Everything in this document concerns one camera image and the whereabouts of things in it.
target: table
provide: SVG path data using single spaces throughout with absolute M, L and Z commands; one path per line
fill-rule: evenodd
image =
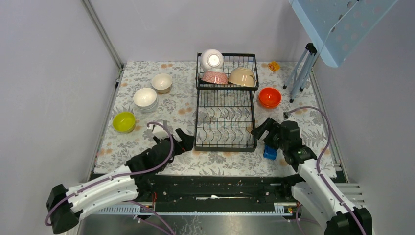
M 277 72 L 272 72 L 268 68 L 268 63 L 258 62 L 259 90 L 254 96 L 256 125 L 260 125 L 267 117 L 281 122 L 283 111 L 299 106 L 317 107 L 315 93 L 310 82 L 307 82 L 304 91 L 298 94 L 294 103 L 289 103 L 290 87 L 284 90 L 282 86 L 294 66 L 295 63 L 280 63 L 281 68 Z M 140 88 L 151 87 L 151 79 L 159 73 L 168 73 L 173 76 L 172 90 L 167 94 L 159 94 L 159 106 L 156 111 L 141 113 L 133 103 L 132 97 Z M 119 84 L 101 149 L 97 154 L 94 173 L 109 173 L 125 164 L 126 160 L 154 146 L 151 131 L 146 129 L 146 123 L 150 121 L 166 120 L 171 133 L 181 128 L 187 134 L 193 135 L 197 102 L 195 75 L 196 62 L 128 62 Z M 282 101 L 277 108 L 267 109 L 257 102 L 259 91 L 265 87 L 274 87 L 281 92 Z M 131 133 L 118 133 L 112 127 L 115 114 L 122 111 L 131 111 L 136 116 L 137 125 Z M 301 128 L 304 143 L 316 155 L 319 155 L 327 141 L 320 114 L 314 110 L 300 110 L 296 111 L 294 116 Z M 292 167 L 285 162 L 282 153 L 279 152 L 277 159 L 272 161 L 263 158 L 263 151 L 264 144 L 261 140 L 258 140 L 254 153 L 192 150 L 176 156 L 174 162 L 168 164 L 166 169 L 159 174 L 262 177 L 285 177 L 295 174 Z M 330 149 L 327 149 L 323 155 L 321 168 L 329 177 L 336 177 Z

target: dish rack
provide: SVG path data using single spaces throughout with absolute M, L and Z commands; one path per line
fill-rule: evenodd
M 254 72 L 255 87 L 235 84 L 218 85 L 201 80 L 204 71 L 200 65 L 201 53 L 196 64 L 196 125 L 195 150 L 216 152 L 254 152 L 256 139 L 251 134 L 255 128 L 254 93 L 258 90 L 258 72 L 254 54 L 222 53 L 224 72 L 229 77 L 237 67 Z

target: bowl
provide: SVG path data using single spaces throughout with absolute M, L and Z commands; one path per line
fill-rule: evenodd
M 151 85 L 154 90 L 159 93 L 166 93 L 171 90 L 171 85 L 173 84 L 173 79 L 171 75 L 167 73 L 160 73 L 151 79 Z
M 142 109 L 140 107 L 137 107 L 137 109 L 140 110 L 143 113 L 149 113 L 149 112 L 152 112 L 152 111 L 156 110 L 158 106 L 159 106 L 159 103 L 156 102 L 153 107 L 150 107 L 148 109 Z
M 228 83 L 228 77 L 224 72 L 214 72 L 208 70 L 205 72 L 205 74 L 203 74 L 202 81 L 213 84 L 226 85 Z
M 272 87 L 261 90 L 258 96 L 259 102 L 266 108 L 275 108 L 282 100 L 281 93 Z
M 254 72 L 252 72 L 252 70 L 250 70 L 249 68 L 237 67 L 236 69 L 232 70 L 231 74 L 229 75 L 228 81 L 230 83 L 244 87 L 254 87 Z
M 136 117 L 131 112 L 121 112 L 113 119 L 113 128 L 121 133 L 128 133 L 136 127 Z
M 142 88 L 133 96 L 134 103 L 141 109 L 152 108 L 157 102 L 157 92 L 151 88 Z
M 204 72 L 211 68 L 223 67 L 223 55 L 220 51 L 215 49 L 207 49 L 200 55 L 200 66 Z

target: red bowl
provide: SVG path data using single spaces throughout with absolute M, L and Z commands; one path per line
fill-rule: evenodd
M 281 93 L 272 87 L 261 90 L 258 96 L 259 102 L 266 108 L 275 108 L 282 100 Z

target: cream bowl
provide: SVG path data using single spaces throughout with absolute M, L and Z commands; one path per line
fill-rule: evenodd
M 151 86 L 159 93 L 169 92 L 172 84 L 173 78 L 167 73 L 157 74 L 151 79 Z
M 151 88 L 142 88 L 133 96 L 134 103 L 140 109 L 149 109 L 157 104 L 157 92 Z
M 244 87 L 254 87 L 255 86 L 255 76 L 252 70 L 245 67 L 237 67 L 229 75 L 228 81 L 230 83 L 244 86 Z

